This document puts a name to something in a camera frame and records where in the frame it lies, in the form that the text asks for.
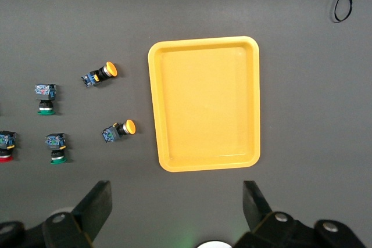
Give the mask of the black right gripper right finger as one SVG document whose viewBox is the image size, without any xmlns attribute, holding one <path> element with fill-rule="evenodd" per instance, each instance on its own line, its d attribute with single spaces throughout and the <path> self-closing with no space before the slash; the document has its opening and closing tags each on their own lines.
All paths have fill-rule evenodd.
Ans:
<svg viewBox="0 0 372 248">
<path fill-rule="evenodd" d="M 282 211 L 273 211 L 255 181 L 244 181 L 246 232 L 234 247 L 316 247 L 314 230 Z"/>
</svg>

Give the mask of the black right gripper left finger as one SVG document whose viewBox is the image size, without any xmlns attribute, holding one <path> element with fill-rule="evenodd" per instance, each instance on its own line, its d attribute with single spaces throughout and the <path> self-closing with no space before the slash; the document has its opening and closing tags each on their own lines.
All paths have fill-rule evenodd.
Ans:
<svg viewBox="0 0 372 248">
<path fill-rule="evenodd" d="M 112 212 L 110 181 L 99 181 L 70 212 L 51 215 L 42 224 L 46 247 L 93 247 Z"/>
</svg>

